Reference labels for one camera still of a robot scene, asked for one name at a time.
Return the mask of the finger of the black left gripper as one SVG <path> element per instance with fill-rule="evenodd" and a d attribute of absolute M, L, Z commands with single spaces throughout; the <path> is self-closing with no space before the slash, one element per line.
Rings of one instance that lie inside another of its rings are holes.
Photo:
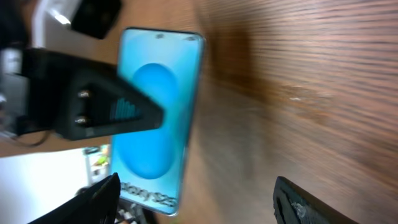
<path fill-rule="evenodd" d="M 113 65 L 55 65 L 61 86 L 53 130 L 71 141 L 161 127 L 164 109 L 117 75 Z"/>

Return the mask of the blue screen smartphone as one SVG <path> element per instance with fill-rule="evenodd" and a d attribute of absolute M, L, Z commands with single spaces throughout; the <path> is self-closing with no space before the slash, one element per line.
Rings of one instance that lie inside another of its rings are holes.
<path fill-rule="evenodd" d="M 112 118 L 147 121 L 111 140 L 110 167 L 123 200 L 164 214 L 178 212 L 205 40 L 197 32 L 129 27 L 121 34 L 118 75 L 148 96 L 160 118 L 127 98 Z"/>

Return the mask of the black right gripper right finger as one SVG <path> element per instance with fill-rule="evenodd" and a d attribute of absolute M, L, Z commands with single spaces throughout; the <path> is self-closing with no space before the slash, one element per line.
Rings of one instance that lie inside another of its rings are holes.
<path fill-rule="evenodd" d="M 283 176 L 275 182 L 273 207 L 278 224 L 358 224 Z"/>

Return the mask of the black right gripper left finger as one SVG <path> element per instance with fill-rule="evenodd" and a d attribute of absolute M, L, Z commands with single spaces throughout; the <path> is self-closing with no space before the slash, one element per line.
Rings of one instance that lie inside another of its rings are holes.
<path fill-rule="evenodd" d="M 120 193 L 113 173 L 31 224 L 114 224 Z"/>

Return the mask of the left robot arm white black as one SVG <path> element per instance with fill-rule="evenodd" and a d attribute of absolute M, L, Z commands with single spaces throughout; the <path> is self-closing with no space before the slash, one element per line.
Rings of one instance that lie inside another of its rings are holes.
<path fill-rule="evenodd" d="M 20 1 L 1 2 L 1 136 L 71 141 L 157 129 L 163 109 L 114 65 L 34 47 Z"/>

